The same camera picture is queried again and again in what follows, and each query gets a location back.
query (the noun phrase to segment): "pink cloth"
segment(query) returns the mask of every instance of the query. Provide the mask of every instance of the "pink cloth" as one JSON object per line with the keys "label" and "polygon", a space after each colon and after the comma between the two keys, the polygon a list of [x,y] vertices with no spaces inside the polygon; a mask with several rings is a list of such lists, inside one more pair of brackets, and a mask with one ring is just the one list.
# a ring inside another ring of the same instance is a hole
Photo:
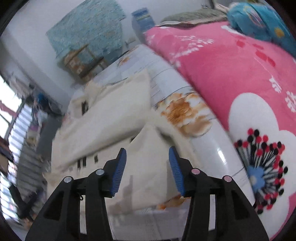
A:
{"label": "pink cloth", "polygon": [[296,60],[277,45],[236,32],[228,22],[154,27],[146,41],[229,131],[247,167],[255,210],[272,239],[296,207],[290,198],[296,193]]}
{"label": "pink cloth", "polygon": [[4,105],[2,103],[2,101],[0,100],[0,110],[7,112],[8,114],[10,114],[12,117],[17,117],[16,112],[14,112],[13,110],[9,109],[6,105]]}

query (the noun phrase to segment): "bed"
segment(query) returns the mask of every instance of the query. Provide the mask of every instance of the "bed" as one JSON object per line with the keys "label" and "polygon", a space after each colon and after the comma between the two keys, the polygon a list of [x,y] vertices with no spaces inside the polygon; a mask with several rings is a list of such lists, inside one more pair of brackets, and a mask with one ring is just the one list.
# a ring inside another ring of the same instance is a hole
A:
{"label": "bed", "polygon": [[[230,175],[242,189],[251,204],[255,199],[246,170],[233,147],[233,143],[222,125],[207,106],[200,95],[188,84],[185,79],[163,58],[145,45],[138,45],[107,69],[94,78],[92,83],[100,86],[115,86],[122,81],[147,71],[150,76],[149,99],[150,107],[178,130],[192,147],[194,157],[198,160],[199,167],[209,176],[221,178]],[[72,103],[78,100],[78,109],[81,110],[81,98],[85,95],[87,87],[76,91]],[[62,128],[75,121],[73,109],[69,106],[68,119]],[[171,118],[174,111],[182,109],[179,118]],[[130,139],[118,142],[117,147],[130,145]],[[61,167],[61,159],[55,158],[56,146],[63,149],[57,136],[53,143],[52,169]],[[70,165],[60,171],[60,176],[47,176],[50,194],[63,177],[71,175],[74,178],[87,176],[99,168],[99,163],[89,168],[89,163],[101,160],[102,151],[91,152],[87,156],[80,156]],[[118,195],[124,190],[120,186]],[[210,229],[215,227],[215,201],[211,198]],[[108,209],[109,220],[113,237],[118,240],[163,240],[181,237],[186,223],[189,201],[176,196],[167,202],[154,202],[153,205],[145,203],[140,209],[134,208],[129,213],[116,213],[115,209]],[[85,232],[85,223],[81,213],[81,232]]]}
{"label": "bed", "polygon": [[254,208],[272,240],[296,206],[296,60],[273,43],[233,30],[228,22],[155,27],[146,40],[194,87],[229,133],[250,178]]}

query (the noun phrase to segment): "silver screw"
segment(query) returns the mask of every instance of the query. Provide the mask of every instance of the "silver screw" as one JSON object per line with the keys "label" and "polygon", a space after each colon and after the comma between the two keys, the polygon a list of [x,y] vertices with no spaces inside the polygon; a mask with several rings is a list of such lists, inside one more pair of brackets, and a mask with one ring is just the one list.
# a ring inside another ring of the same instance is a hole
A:
{"label": "silver screw", "polygon": [[104,173],[105,173],[105,171],[104,171],[103,169],[99,169],[99,170],[96,171],[96,174],[97,174],[98,176],[101,176],[101,175],[103,175]]}
{"label": "silver screw", "polygon": [[230,176],[225,176],[224,180],[227,181],[228,183],[232,181],[232,178]]}
{"label": "silver screw", "polygon": [[191,170],[191,172],[192,172],[194,175],[198,175],[198,174],[200,174],[200,170],[197,169],[197,168],[193,168],[193,169]]}
{"label": "silver screw", "polygon": [[71,181],[72,181],[72,178],[71,177],[65,177],[64,178],[64,182],[66,182],[66,183],[69,183]]}

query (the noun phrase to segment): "pink comforter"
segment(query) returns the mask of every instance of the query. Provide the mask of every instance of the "pink comforter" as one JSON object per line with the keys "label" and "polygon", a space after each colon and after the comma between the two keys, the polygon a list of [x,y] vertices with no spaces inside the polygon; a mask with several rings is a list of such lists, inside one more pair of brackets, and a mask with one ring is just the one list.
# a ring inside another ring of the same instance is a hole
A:
{"label": "pink comforter", "polygon": [[230,132],[255,193],[256,211],[273,237],[296,206],[296,60],[227,24],[155,27],[146,40]]}

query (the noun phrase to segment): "pink blanket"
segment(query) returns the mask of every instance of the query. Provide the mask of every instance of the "pink blanket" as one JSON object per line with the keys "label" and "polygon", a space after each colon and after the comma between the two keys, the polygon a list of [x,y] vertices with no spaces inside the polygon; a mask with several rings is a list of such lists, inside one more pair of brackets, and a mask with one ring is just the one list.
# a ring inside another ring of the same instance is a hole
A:
{"label": "pink blanket", "polygon": [[146,40],[195,87],[229,131],[271,238],[296,206],[296,60],[227,24],[155,27]]}

